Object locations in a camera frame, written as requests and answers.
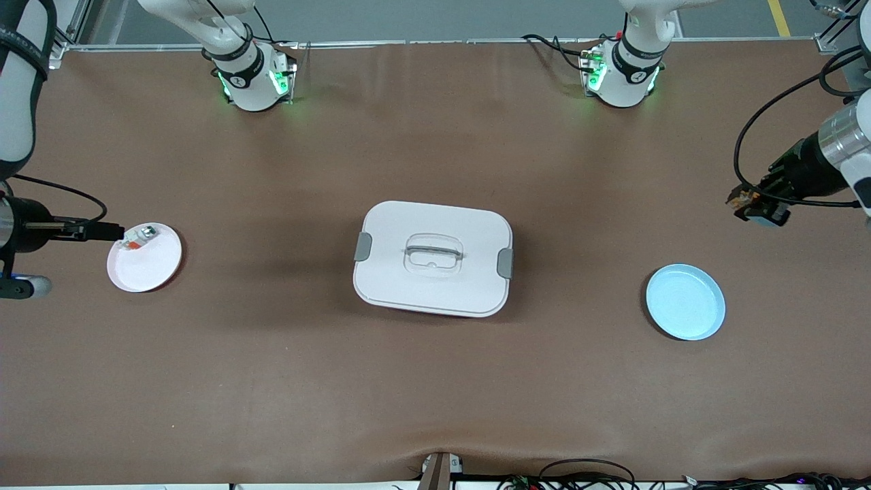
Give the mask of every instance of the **round plate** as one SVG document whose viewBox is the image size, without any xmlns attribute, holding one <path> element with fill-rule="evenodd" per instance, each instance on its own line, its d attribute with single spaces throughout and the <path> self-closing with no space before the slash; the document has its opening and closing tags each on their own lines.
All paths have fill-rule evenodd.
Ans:
<svg viewBox="0 0 871 490">
<path fill-rule="evenodd" d="M 112 283 L 131 293 L 157 289 L 172 278 L 181 264 L 181 239 L 174 229 L 160 223 L 143 223 L 132 229 L 152 226 L 158 230 L 142 248 L 128 250 L 115 242 L 106 260 Z"/>
<path fill-rule="evenodd" d="M 726 299 L 704 270 L 676 263 L 658 270 L 647 283 L 647 310 L 669 335 L 701 340 L 723 324 Z"/>
</svg>

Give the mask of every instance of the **yellow line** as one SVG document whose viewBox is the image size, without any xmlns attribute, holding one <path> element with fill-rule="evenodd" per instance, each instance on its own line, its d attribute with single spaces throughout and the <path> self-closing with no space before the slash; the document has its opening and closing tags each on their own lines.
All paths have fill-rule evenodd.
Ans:
<svg viewBox="0 0 871 490">
<path fill-rule="evenodd" d="M 783 9 L 780 7 L 780 0 L 768 0 L 768 8 L 771 9 L 771 17 L 774 18 L 774 25 L 777 26 L 777 33 L 781 37 L 789 37 L 789 26 L 787 18 L 783 17 Z"/>
</svg>

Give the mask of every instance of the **gray floor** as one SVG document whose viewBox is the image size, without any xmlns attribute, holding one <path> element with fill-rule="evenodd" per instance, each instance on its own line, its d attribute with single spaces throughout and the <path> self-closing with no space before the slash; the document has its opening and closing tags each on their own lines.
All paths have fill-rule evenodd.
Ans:
<svg viewBox="0 0 871 490">
<path fill-rule="evenodd" d="M 812 36 L 831 22 L 805 0 L 780 0 L 790 33 Z M 276 39 L 301 42 L 456 41 L 545 36 L 597 37 L 623 22 L 615 0 L 259 0 Z M 190 36 L 154 17 L 137 0 L 104 0 L 89 44 L 190 44 Z M 249 13 L 242 19 L 265 32 Z M 722 0 L 682 10 L 686 37 L 777 37 L 767 0 Z"/>
</svg>

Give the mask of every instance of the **blue plate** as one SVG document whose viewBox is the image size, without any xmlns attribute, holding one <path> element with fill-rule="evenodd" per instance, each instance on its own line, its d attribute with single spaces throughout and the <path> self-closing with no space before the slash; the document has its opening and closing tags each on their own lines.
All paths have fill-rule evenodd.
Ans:
<svg viewBox="0 0 871 490">
<path fill-rule="evenodd" d="M 647 283 L 647 310 L 671 336 L 701 340 L 726 319 L 726 299 L 704 270 L 675 263 L 656 271 Z"/>
</svg>

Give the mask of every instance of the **brown table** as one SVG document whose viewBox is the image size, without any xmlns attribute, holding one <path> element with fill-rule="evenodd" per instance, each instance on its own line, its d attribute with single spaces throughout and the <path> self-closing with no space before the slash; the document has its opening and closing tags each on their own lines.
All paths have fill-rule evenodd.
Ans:
<svg viewBox="0 0 871 490">
<path fill-rule="evenodd" d="M 168 287 L 115 289 L 109 245 L 51 243 L 4 302 L 2 484 L 404 479 L 434 450 L 467 472 L 565 457 L 642 479 L 871 471 L 871 236 L 856 210 L 783 229 L 732 217 L 734 138 L 819 70 L 811 42 L 685 43 L 644 104 L 585 99 L 522 44 L 312 51 L 296 103 L 225 105 L 198 53 L 70 54 L 26 174 L 80 187 L 126 226 L 186 238 Z M 746 143 L 765 166 L 839 107 L 819 88 Z M 13 182 L 57 214 L 75 197 Z M 357 232 L 379 201 L 487 208 L 516 237 L 496 316 L 365 304 Z M 645 319 L 672 262 L 717 279 L 704 342 Z"/>
</svg>

